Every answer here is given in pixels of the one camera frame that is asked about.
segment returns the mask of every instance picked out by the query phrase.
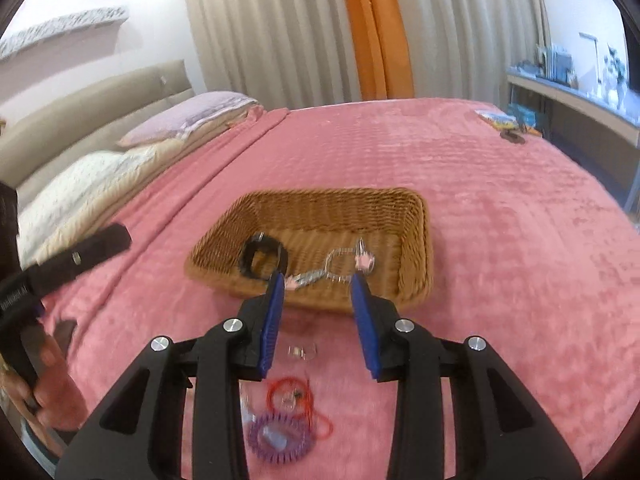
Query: purple pillow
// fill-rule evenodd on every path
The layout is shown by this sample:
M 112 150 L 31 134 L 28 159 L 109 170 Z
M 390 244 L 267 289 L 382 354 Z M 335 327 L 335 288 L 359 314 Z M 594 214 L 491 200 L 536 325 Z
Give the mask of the purple pillow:
M 177 104 L 136 126 L 118 141 L 123 148 L 133 148 L 164 139 L 186 140 L 203 124 L 258 101 L 236 92 L 207 92 Z

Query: orange curtain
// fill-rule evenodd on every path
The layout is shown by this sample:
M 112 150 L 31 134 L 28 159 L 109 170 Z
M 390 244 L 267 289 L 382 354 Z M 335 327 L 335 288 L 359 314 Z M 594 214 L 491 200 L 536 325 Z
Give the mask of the orange curtain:
M 398 0 L 345 0 L 363 100 L 414 97 Z

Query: black bracelet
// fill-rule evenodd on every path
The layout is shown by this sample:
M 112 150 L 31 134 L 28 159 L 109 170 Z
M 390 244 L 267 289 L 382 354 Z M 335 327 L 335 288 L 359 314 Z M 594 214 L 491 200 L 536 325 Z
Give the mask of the black bracelet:
M 255 253 L 276 254 L 278 263 L 276 264 L 275 270 L 282 273 L 283 276 L 287 273 L 289 254 L 282 242 L 264 233 L 258 233 L 249 238 L 244 243 L 244 248 L 242 249 L 238 267 L 240 268 L 240 274 L 244 277 L 264 282 L 269 281 L 269 277 L 263 278 L 258 276 L 252 269 Z

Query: white table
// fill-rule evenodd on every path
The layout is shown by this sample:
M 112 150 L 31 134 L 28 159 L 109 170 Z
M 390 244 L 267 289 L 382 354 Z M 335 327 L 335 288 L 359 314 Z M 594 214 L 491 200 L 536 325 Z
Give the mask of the white table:
M 514 88 L 520 87 L 544 98 L 563 104 L 581 114 L 602 124 L 610 131 L 619 135 L 630 144 L 630 149 L 640 151 L 640 123 L 625 114 L 607 106 L 604 102 L 588 97 L 587 94 L 578 92 L 558 83 L 544 78 L 535 77 L 521 72 L 516 68 L 507 70 L 507 81 L 511 86 L 511 101 L 514 101 Z M 626 212 L 631 208 L 640 192 L 640 162 L 636 169 L 626 200 L 622 205 Z

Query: hand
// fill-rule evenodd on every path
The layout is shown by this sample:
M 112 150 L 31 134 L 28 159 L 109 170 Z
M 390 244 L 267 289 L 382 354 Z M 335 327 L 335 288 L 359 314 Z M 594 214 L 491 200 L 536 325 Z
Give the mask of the hand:
M 10 370 L 2 372 L 1 368 L 0 388 L 6 391 L 18 412 L 47 449 L 62 456 L 63 450 L 49 437 L 47 429 L 78 430 L 86 420 L 88 410 L 80 390 L 69 376 L 60 347 L 49 335 L 40 351 L 40 358 L 47 368 L 33 393 L 20 376 Z M 31 415 L 24 403 L 32 395 L 42 407 L 35 416 Z

